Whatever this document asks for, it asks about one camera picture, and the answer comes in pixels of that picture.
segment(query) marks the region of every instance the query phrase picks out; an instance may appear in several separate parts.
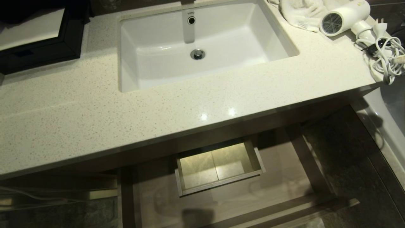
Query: sink basin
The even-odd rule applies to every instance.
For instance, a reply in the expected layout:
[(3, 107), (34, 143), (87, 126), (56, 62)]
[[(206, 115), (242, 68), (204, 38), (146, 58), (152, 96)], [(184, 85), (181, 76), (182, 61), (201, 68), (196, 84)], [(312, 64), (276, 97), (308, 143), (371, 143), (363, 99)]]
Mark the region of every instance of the sink basin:
[[(204, 52), (203, 58), (200, 51), (194, 51), (197, 49)], [(128, 19), (121, 24), (121, 91), (297, 54), (262, 0), (234, 1)]]

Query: vanity countertop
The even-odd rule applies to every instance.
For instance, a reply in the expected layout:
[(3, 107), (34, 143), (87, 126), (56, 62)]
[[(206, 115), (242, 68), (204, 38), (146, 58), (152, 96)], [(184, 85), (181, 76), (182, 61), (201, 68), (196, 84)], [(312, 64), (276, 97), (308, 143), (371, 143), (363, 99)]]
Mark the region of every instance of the vanity countertop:
[(121, 20), (227, 1), (175, 2), (91, 18), (80, 59), (6, 75), (0, 87), (0, 179), (381, 81), (371, 75), (350, 31), (331, 39), (298, 29), (269, 5), (299, 55), (120, 92)]

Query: open drawer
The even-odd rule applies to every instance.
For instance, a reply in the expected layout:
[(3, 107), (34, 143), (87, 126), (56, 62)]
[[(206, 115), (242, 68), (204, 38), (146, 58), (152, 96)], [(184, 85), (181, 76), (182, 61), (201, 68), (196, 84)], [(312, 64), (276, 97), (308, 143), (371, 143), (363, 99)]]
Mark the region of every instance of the open drawer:
[[(237, 171), (223, 179), (219, 178), (218, 172), (216, 177), (212, 172), (214, 177), (210, 183), (203, 181), (203, 184), (189, 188), (182, 188), (179, 181), (185, 167), (180, 164), (183, 170), (176, 171), (181, 163), (179, 160), (214, 151), (218, 145), (198, 153), (194, 151), (122, 168), (119, 184), (121, 226), (294, 227), (358, 204), (356, 199), (340, 199), (331, 192), (299, 125), (265, 131), (223, 145), (238, 144), (243, 147), (231, 150), (235, 156), (232, 156), (233, 162), (228, 163), (232, 165), (223, 166)], [(207, 167), (213, 171), (217, 166)], [(199, 174), (191, 179), (196, 181), (203, 170), (198, 169)]]

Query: white bathtub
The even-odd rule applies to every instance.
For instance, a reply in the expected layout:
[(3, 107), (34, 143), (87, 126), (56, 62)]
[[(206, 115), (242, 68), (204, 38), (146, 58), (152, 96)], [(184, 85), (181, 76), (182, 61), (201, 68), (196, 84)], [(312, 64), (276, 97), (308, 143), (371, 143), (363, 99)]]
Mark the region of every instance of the white bathtub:
[(405, 77), (352, 104), (405, 189)]

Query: white towel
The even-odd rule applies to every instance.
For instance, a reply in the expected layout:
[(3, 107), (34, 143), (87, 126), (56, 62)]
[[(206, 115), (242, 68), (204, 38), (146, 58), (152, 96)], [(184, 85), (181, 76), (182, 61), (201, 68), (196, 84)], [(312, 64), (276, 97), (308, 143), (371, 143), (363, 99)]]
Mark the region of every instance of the white towel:
[(281, 9), (284, 18), (292, 26), (312, 32), (319, 31), (322, 17), (340, 6), (335, 0), (269, 0)]

